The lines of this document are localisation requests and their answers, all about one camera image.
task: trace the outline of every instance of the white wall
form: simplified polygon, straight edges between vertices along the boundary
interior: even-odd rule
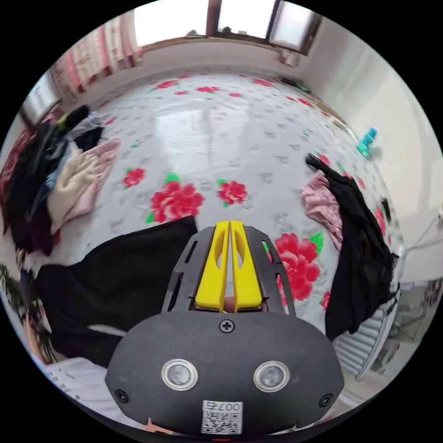
[[[16,115],[15,119],[12,122],[12,125],[6,135],[6,138],[3,142],[3,146],[0,152],[0,171],[3,168],[3,165],[6,162],[9,152],[14,145],[17,137],[20,133],[25,129],[25,125],[20,117],[20,115]],[[15,250],[14,250],[14,242],[12,240],[11,233],[8,231],[5,236],[3,234],[3,219],[0,212],[0,262],[5,264],[8,267],[9,274],[16,280],[20,279],[20,273],[18,271],[18,267],[15,261]],[[15,329],[17,336],[23,343],[26,349],[28,349],[28,341],[26,339],[26,333],[24,327],[20,324],[20,320],[16,313],[9,306],[5,294],[3,290],[1,291],[1,301],[5,306],[6,313],[11,321],[13,328]]]
[[[379,131],[376,156],[392,197],[406,248],[436,220],[443,204],[443,155],[415,96],[372,48],[340,25],[324,21],[305,83],[361,137]],[[403,281],[443,276],[443,224],[434,223],[425,248],[410,251]]]
[[[292,68],[280,63],[277,51],[263,45],[227,42],[220,39],[190,40],[146,52],[142,66],[117,72],[91,86],[80,96],[76,106],[93,103],[108,92],[139,78],[190,66],[244,66],[301,78],[307,59],[301,56],[299,65]]]

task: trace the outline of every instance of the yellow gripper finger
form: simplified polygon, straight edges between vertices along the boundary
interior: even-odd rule
[[[206,260],[195,304],[201,308],[223,310],[226,290],[227,253],[229,250],[229,222],[216,224],[211,249]]]
[[[235,312],[239,309],[258,308],[262,294],[248,246],[245,227],[240,221],[231,221],[232,273]]]

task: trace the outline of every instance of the pink curtain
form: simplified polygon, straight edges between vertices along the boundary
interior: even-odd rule
[[[122,69],[140,66],[134,11],[129,11],[90,32],[52,66],[54,82],[66,105],[74,104],[91,85]]]

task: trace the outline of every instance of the blue clothing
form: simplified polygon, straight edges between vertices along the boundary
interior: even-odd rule
[[[65,154],[60,159],[59,164],[57,168],[49,174],[46,177],[46,181],[40,186],[40,189],[37,192],[36,197],[34,198],[34,201],[32,202],[31,208],[29,210],[29,213],[27,215],[28,221],[32,219],[34,214],[37,212],[38,207],[40,206],[40,203],[43,202],[46,197],[52,192],[52,190],[55,188],[55,183],[58,179],[58,176],[60,175],[67,159],[72,154],[72,143],[73,140],[67,136],[66,139],[68,140],[68,147],[66,148]]]

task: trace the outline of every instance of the screw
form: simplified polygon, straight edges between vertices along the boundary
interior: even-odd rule
[[[127,403],[129,401],[128,394],[125,391],[122,391],[121,389],[115,390],[115,396],[117,397],[117,400],[120,403]]]
[[[232,320],[222,320],[219,325],[220,331],[225,334],[229,334],[235,328],[234,322]]]
[[[331,403],[331,400],[333,398],[334,398],[334,396],[332,394],[326,394],[320,399],[320,401],[318,402],[318,405],[320,407],[327,407]]]

